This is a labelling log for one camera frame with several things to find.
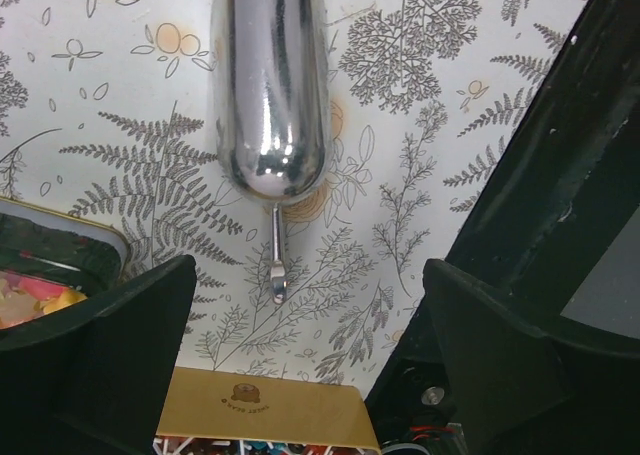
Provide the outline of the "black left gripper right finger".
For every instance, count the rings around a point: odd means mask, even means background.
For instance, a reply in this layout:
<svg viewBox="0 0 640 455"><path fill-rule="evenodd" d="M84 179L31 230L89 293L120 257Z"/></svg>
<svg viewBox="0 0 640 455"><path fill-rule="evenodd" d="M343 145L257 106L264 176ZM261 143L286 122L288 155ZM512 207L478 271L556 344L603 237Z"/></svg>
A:
<svg viewBox="0 0 640 455"><path fill-rule="evenodd" d="M426 302L472 454L636 454L639 342L550 314L443 260Z"/></svg>

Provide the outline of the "silver metal scoop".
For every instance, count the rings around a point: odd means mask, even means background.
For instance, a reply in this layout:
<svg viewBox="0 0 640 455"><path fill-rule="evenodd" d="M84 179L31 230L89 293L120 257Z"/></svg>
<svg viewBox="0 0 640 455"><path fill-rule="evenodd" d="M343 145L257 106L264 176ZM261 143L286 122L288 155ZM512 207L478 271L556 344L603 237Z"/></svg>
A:
<svg viewBox="0 0 640 455"><path fill-rule="evenodd" d="M323 183L333 156L324 0L214 0L217 157L271 214L272 300L288 296L283 209Z"/></svg>

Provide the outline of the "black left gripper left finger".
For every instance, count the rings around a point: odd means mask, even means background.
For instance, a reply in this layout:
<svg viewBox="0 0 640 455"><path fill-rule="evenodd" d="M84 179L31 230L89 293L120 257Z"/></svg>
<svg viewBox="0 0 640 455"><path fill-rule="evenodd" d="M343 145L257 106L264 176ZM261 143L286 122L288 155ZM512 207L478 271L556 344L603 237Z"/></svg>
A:
<svg viewBox="0 0 640 455"><path fill-rule="evenodd" d="M149 454L190 313L176 256L1 333L4 454Z"/></svg>

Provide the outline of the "tin of gummy candies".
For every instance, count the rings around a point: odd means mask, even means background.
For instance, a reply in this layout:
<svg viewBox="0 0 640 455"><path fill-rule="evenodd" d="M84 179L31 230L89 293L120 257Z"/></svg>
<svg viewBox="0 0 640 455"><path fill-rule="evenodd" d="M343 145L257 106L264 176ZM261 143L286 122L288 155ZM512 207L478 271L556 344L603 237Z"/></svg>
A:
<svg viewBox="0 0 640 455"><path fill-rule="evenodd" d="M41 318L113 288L129 258L118 231L1 199L1 328Z"/></svg>

